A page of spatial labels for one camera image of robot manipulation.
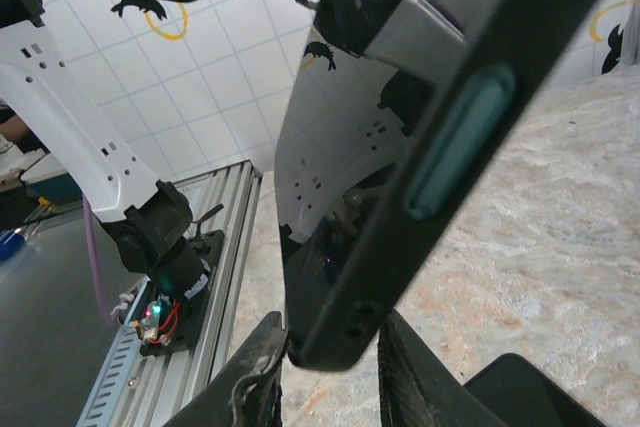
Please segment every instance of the concrete floor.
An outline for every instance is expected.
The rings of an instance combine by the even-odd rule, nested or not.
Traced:
[[[399,310],[464,382],[505,352],[611,427],[640,426],[640,69],[542,94]],[[266,176],[232,351],[284,288]],[[379,425],[375,355],[283,373],[285,425]]]

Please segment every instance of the yellow circle decal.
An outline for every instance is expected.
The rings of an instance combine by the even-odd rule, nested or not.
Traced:
[[[183,3],[179,2],[178,7],[180,7],[180,11],[182,12],[182,30],[178,34],[169,34],[167,32],[163,32],[158,27],[156,27],[155,24],[153,23],[153,20],[151,20],[151,16],[149,15],[149,12],[145,12],[144,18],[147,19],[147,24],[149,24],[149,27],[151,27],[151,30],[153,30],[159,36],[164,37],[167,40],[180,40],[185,35],[187,35],[187,26],[189,25],[189,14],[187,13],[187,9],[185,8]]]

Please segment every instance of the gray floor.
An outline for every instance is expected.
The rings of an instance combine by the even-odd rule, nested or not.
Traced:
[[[109,299],[136,281],[97,230]],[[0,424],[75,425],[115,334],[101,323],[76,220],[0,264]]]

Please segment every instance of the teal button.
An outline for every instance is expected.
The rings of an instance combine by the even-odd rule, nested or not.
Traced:
[[[486,67],[467,81],[410,185],[405,205],[413,218],[440,212],[507,111],[515,84],[505,65]]]

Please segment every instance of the person's arm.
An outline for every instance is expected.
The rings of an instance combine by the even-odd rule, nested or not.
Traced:
[[[25,135],[29,133],[29,127],[24,121],[14,115],[5,123],[0,124],[0,135],[10,142],[19,142]]]

